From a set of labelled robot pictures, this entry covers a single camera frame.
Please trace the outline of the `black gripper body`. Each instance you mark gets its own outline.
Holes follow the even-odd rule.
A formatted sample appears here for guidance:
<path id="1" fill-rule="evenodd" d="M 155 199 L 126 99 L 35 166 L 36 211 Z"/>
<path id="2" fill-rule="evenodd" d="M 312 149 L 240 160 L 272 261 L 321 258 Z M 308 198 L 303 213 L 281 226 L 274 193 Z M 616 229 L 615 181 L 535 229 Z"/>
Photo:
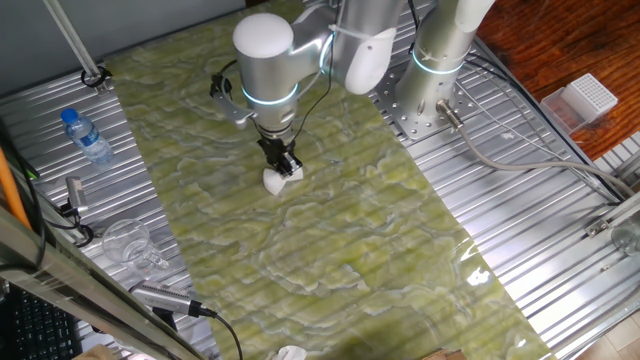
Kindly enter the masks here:
<path id="1" fill-rule="evenodd" d="M 257 143 L 262 148 L 268 163 L 277 163 L 280 160 L 283 160 L 286 154 L 291 158 L 295 157 L 294 140 L 285 143 L 282 139 L 261 137 Z"/>

